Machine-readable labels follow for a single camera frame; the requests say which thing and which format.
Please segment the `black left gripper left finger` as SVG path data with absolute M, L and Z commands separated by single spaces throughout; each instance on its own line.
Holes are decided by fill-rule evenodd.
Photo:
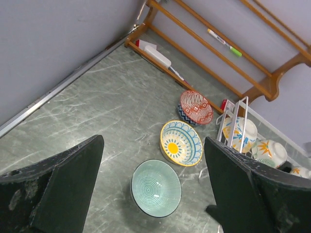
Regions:
M 104 150 L 102 135 L 0 177 L 2 233 L 81 233 Z

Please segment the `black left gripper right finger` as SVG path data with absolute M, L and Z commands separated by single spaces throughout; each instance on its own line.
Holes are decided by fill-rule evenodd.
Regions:
M 207 136 L 204 153 L 225 233 L 309 233 L 311 181 L 272 168 Z

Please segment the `orange floral bowl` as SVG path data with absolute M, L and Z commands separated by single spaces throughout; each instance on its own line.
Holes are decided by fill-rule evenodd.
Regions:
M 251 152 L 255 160 L 273 168 L 278 168 L 288 158 L 284 146 L 273 140 L 257 141 L 251 148 Z
M 232 118 L 227 117 L 224 120 L 224 127 L 223 127 L 223 135 L 226 140 L 229 139 L 231 125 L 232 125 Z M 239 151 L 241 147 L 243 127 L 244 127 L 244 117 L 237 117 L 232 140 L 232 147 L 237 151 Z M 251 120 L 247 119 L 242 153 L 248 153 L 251 150 L 252 146 L 254 145 L 257 139 L 257 135 L 258 130 L 256 125 Z
M 306 179 L 311 178 L 311 171 L 302 166 L 293 167 L 290 174 L 298 176 L 298 177 L 306 178 Z

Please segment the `plain light teal bowl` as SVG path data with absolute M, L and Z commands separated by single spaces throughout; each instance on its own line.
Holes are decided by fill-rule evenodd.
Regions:
M 130 191 L 132 199 L 145 214 L 163 218 L 179 206 L 182 186 L 175 170 L 167 163 L 150 159 L 134 170 Z

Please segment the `red patterned bowl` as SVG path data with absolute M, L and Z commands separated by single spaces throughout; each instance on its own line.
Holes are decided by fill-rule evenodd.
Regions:
M 192 126 L 207 125 L 213 119 L 213 110 L 208 100 L 199 92 L 186 90 L 177 106 L 180 118 Z

